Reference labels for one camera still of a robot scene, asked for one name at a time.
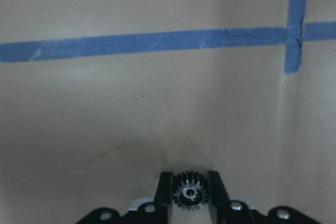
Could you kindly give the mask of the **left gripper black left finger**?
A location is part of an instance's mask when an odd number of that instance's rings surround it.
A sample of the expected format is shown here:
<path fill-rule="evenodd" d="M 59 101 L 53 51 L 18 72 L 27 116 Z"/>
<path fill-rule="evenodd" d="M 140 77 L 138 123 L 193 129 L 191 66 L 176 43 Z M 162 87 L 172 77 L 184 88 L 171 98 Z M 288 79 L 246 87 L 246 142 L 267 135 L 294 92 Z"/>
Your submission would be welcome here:
<path fill-rule="evenodd" d="M 154 196 L 155 215 L 158 223 L 172 223 L 173 205 L 173 177 L 172 172 L 162 172 Z"/>

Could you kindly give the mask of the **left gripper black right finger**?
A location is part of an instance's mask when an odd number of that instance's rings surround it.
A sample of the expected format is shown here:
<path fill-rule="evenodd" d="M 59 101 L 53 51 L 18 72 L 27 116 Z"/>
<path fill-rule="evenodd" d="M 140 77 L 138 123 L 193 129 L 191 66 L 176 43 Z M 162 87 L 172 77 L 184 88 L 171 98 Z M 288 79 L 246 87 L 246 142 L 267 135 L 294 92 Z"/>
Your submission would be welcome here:
<path fill-rule="evenodd" d="M 225 223 L 224 213 L 227 203 L 230 202 L 229 195 L 219 172 L 209 170 L 207 177 L 209 188 L 208 207 L 211 222 Z"/>

